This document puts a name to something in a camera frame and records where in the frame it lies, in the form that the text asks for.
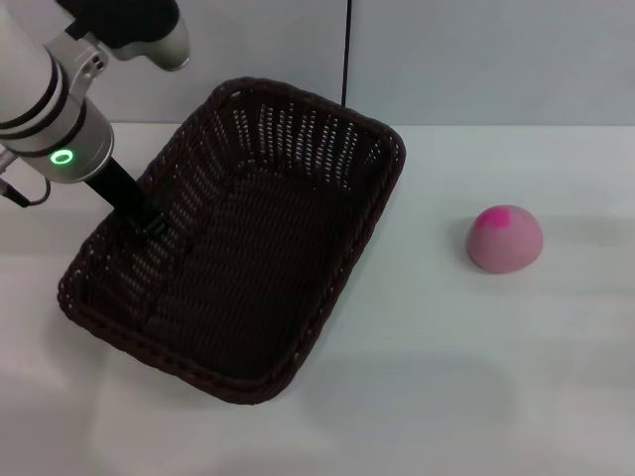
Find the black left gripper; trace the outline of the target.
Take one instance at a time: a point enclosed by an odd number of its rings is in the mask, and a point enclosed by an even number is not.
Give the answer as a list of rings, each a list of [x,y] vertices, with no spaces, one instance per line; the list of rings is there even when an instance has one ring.
[[[165,215],[152,209],[140,185],[113,158],[109,158],[86,184],[120,215],[120,234],[127,243],[144,245],[148,237],[159,236],[166,230]],[[140,221],[140,227],[134,221]]]

